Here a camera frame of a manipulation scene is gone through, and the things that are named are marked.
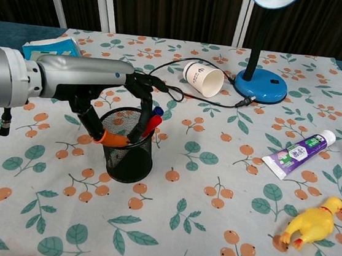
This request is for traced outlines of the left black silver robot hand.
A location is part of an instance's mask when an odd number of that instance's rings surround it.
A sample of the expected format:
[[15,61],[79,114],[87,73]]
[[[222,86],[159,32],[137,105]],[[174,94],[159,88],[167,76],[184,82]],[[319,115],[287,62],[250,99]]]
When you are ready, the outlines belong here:
[[103,90],[124,86],[141,101],[139,121],[127,134],[125,144],[134,144],[146,131],[152,113],[153,89],[168,91],[158,77],[137,73],[132,65],[121,60],[48,54],[38,58],[36,63],[42,81],[39,97],[67,101],[96,142],[103,142],[108,135],[91,105]]

